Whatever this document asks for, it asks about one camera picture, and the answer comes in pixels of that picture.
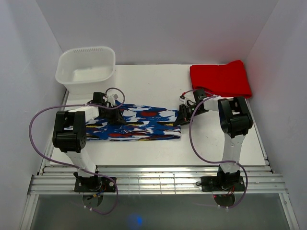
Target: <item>folded towel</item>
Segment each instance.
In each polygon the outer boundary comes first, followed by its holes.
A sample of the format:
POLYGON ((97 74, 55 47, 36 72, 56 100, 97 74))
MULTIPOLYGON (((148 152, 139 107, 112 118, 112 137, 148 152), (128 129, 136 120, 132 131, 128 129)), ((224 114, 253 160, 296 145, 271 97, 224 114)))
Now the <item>folded towel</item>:
POLYGON ((190 77, 193 89, 204 88, 222 97, 252 96, 244 64, 240 60, 227 65, 191 66, 190 77))
POLYGON ((87 139, 136 141, 181 137, 180 126, 173 126, 178 110, 134 104, 123 104, 119 110, 127 124, 110 125, 106 119, 98 117, 86 124, 87 139))

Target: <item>white wall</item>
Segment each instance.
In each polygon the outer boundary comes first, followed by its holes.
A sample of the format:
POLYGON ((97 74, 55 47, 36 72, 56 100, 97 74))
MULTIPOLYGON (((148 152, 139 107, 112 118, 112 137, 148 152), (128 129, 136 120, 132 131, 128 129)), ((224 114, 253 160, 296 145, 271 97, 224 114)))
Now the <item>white wall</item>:
POLYGON ((117 64, 245 59, 278 0, 36 0, 62 50, 109 46, 117 64))
POLYGON ((307 2, 279 0, 246 64, 251 107, 269 157, 307 229, 307 2))
MULTIPOLYGON (((54 74, 62 51, 35 0, 1 0, 0 22, 0 226, 16 230, 41 163, 28 125, 38 110, 61 102, 64 89, 54 74)), ((42 151, 53 121, 49 113, 35 126, 42 151)))

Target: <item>laundry basket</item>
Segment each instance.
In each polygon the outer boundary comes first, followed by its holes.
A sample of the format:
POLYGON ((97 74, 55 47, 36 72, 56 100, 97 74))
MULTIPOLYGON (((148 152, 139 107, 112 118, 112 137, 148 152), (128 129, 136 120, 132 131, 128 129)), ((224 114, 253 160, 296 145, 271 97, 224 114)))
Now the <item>laundry basket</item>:
POLYGON ((59 58, 56 80, 73 94, 114 87, 115 53, 106 46, 70 49, 59 58))

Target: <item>patterned fabric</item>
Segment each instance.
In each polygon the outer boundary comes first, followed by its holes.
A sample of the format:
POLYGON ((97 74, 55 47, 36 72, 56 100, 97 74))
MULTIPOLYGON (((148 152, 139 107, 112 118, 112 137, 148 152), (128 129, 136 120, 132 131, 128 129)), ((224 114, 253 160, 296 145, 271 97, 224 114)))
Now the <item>patterned fabric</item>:
POLYGON ((123 104, 120 112, 126 125, 109 125, 96 118, 86 124, 87 140, 166 140, 181 137, 180 126, 173 126, 178 110, 123 104))

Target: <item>red cloth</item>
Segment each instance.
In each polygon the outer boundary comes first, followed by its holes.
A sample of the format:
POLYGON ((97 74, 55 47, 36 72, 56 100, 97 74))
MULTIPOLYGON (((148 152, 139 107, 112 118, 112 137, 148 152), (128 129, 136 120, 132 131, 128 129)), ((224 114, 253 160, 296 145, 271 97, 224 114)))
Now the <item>red cloth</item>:
POLYGON ((252 96, 244 64, 237 60, 227 65, 196 65, 190 67, 193 89, 205 91, 222 97, 252 96))

